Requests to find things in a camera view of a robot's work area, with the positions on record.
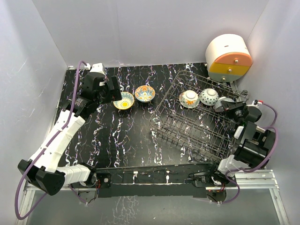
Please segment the blue wave pattern bowl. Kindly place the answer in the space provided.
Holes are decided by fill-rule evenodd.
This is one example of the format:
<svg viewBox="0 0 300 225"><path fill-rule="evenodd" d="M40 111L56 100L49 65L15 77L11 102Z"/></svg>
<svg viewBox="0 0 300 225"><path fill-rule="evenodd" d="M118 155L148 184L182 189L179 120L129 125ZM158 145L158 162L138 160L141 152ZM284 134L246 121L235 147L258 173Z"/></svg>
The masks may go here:
<svg viewBox="0 0 300 225"><path fill-rule="evenodd" d="M204 105L213 106L219 99L219 95L216 90L207 88L200 93L199 99Z"/></svg>

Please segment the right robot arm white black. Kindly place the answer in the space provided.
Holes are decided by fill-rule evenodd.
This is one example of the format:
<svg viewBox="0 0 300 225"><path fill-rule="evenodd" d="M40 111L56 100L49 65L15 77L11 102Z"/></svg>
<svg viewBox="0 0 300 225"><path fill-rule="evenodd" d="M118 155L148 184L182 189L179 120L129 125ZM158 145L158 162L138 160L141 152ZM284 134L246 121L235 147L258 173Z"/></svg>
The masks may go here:
<svg viewBox="0 0 300 225"><path fill-rule="evenodd" d="M260 105L267 106L274 112L271 125L265 128L256 124L262 116ZM235 144L231 153L209 174L210 183L220 186L226 177L232 178L238 171L252 173L266 166L278 143L278 132L274 127L278 113L261 100L254 100L248 105L226 97L218 99L214 109L216 112L224 112L234 122L232 135Z"/></svg>

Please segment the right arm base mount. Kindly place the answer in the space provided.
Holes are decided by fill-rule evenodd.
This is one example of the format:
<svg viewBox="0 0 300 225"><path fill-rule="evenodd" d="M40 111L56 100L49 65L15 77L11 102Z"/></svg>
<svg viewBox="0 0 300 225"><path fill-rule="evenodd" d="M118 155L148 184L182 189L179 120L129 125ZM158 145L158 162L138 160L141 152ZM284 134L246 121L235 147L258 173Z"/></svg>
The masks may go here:
<svg viewBox="0 0 300 225"><path fill-rule="evenodd" d="M213 202L225 201L227 198L226 188L236 187L223 175L219 176L218 173L209 171L189 173L185 182L206 191L207 198Z"/></svg>

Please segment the orange blue floral bowl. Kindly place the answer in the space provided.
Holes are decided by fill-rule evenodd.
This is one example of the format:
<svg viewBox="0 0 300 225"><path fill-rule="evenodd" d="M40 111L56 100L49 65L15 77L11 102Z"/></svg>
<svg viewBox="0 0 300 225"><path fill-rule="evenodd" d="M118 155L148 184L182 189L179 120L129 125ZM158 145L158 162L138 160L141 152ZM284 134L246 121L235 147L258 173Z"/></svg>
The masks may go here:
<svg viewBox="0 0 300 225"><path fill-rule="evenodd" d="M150 102L155 94L155 90L148 85L142 85L135 90L135 98L142 103Z"/></svg>

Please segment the orange flower leaf bowl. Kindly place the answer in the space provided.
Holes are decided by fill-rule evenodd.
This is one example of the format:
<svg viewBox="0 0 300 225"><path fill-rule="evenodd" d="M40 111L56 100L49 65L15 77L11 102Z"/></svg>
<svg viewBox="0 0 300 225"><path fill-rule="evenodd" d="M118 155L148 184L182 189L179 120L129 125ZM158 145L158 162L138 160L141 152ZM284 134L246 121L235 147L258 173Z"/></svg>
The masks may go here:
<svg viewBox="0 0 300 225"><path fill-rule="evenodd" d="M187 90L180 94L179 96L180 104L185 108L196 108L200 99L198 94L193 90Z"/></svg>

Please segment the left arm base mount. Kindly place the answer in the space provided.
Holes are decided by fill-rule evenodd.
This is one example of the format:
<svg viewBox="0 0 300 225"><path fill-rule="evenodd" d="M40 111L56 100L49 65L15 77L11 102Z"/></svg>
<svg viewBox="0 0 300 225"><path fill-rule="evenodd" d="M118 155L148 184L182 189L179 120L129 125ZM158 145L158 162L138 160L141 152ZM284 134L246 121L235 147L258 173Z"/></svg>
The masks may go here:
<svg viewBox="0 0 300 225"><path fill-rule="evenodd" d="M78 197L78 199L84 203L84 204L89 204L91 201L96 200L99 195L99 191L101 188L109 188L111 185L111 176L109 174L99 174L100 179L98 179L97 174L95 172L91 172L88 179L83 182L78 182L79 184L79 189L76 191L75 188L73 187L73 184L69 184L68 187L71 189L71 191ZM92 191L80 191L80 188L92 188Z"/></svg>

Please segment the red rim grey pattern bowl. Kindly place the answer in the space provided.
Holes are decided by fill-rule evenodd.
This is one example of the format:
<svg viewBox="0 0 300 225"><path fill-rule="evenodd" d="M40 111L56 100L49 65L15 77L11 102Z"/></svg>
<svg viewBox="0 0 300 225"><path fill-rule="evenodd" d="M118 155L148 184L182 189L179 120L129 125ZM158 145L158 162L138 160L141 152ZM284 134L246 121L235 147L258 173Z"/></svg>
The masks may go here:
<svg viewBox="0 0 300 225"><path fill-rule="evenodd" d="M229 97L220 97L216 101L216 103L214 104L215 112L220 113L220 112L223 112L225 110L223 105L222 105L222 101L229 102L229 103L234 103L234 100L229 98Z"/></svg>

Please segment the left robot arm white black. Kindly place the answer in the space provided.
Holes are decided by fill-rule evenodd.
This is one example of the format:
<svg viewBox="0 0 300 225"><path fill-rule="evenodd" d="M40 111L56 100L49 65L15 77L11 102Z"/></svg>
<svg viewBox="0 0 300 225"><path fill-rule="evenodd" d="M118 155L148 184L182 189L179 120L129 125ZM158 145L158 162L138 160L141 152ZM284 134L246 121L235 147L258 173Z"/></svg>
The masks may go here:
<svg viewBox="0 0 300 225"><path fill-rule="evenodd" d="M22 159L18 169L33 186L48 195L57 194L63 186L81 182L87 187L96 184L91 166L82 163L59 167L59 161L77 131L100 105L121 100L116 76L107 78L99 72L89 72L79 91L74 91L62 108L56 124L41 147L29 160Z"/></svg>

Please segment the yellow sun pattern bowl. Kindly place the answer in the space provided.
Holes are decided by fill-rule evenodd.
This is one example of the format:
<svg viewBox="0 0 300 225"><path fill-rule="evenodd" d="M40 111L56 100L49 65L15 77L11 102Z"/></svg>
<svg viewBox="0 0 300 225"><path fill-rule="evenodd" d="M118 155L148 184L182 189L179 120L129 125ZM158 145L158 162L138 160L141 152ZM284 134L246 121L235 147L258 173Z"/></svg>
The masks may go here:
<svg viewBox="0 0 300 225"><path fill-rule="evenodd" d="M131 108L135 102L134 96L129 92L121 92L121 100L114 101L113 105L119 110L127 110Z"/></svg>

